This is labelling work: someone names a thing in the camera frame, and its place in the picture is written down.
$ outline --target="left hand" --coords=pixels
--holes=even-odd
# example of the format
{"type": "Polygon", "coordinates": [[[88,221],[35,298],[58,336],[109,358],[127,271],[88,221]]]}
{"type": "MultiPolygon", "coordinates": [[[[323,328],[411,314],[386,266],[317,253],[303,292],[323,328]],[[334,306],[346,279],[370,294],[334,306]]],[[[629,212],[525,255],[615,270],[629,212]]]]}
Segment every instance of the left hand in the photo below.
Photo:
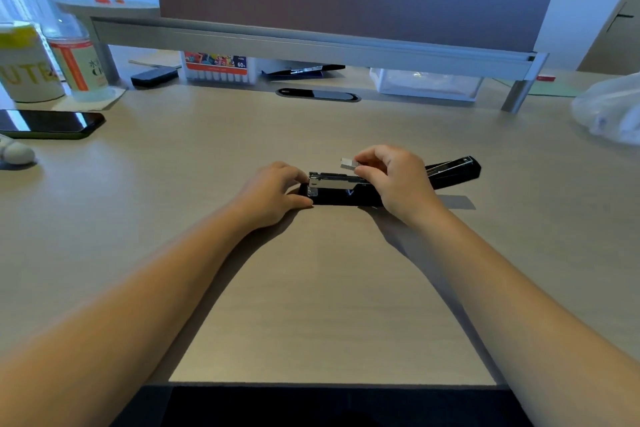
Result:
{"type": "Polygon", "coordinates": [[[252,229],[275,225],[287,211],[313,205],[309,197],[287,194],[296,183],[308,182],[308,176],[297,167],[274,162],[258,169],[230,205],[249,220],[252,229]]]}

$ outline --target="green paper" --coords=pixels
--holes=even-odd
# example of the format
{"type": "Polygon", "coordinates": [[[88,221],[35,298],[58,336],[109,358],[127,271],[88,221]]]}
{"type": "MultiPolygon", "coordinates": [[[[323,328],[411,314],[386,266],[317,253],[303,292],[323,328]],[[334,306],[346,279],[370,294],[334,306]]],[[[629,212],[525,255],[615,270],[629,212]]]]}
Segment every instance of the green paper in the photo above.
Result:
{"type": "MultiPolygon", "coordinates": [[[[503,85],[513,86],[513,81],[510,80],[502,80],[500,78],[494,78],[494,80],[503,85]]],[[[565,96],[568,98],[575,98],[580,93],[582,93],[582,91],[576,90],[572,86],[558,80],[536,81],[529,91],[529,94],[533,96],[565,96]]]]}

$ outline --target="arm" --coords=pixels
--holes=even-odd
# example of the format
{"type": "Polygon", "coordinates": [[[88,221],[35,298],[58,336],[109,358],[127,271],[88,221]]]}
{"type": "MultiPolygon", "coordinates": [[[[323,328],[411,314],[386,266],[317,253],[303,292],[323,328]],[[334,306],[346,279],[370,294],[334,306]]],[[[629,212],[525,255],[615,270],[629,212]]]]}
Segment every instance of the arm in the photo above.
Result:
{"type": "Polygon", "coordinates": [[[536,426],[640,425],[640,364],[554,301],[437,198],[424,163],[375,146],[358,176],[440,259],[487,350],[536,426]]]}
{"type": "Polygon", "coordinates": [[[0,426],[107,426],[156,368],[229,252],[308,197],[307,176],[261,169],[227,206],[0,363],[0,426]]]}

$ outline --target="door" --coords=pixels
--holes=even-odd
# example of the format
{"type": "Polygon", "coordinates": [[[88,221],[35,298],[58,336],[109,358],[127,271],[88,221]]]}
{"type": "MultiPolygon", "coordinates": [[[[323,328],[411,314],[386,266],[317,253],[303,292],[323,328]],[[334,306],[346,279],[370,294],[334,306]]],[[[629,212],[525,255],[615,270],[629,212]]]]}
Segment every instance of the door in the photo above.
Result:
{"type": "Polygon", "coordinates": [[[640,0],[620,0],[578,70],[609,75],[640,71],[640,0]]]}

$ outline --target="black stapler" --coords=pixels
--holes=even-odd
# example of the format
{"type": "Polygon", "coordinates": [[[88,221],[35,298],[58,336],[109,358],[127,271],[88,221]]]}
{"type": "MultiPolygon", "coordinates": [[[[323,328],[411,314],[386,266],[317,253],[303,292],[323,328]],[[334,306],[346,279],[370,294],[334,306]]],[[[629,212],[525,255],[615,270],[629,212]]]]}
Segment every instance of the black stapler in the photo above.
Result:
{"type": "MultiPolygon", "coordinates": [[[[480,177],[482,167],[471,156],[427,165],[427,176],[434,189],[442,189],[480,177]]],[[[300,186],[300,194],[314,204],[334,206],[382,206],[376,188],[367,180],[347,174],[309,172],[309,184],[300,186]]]]}

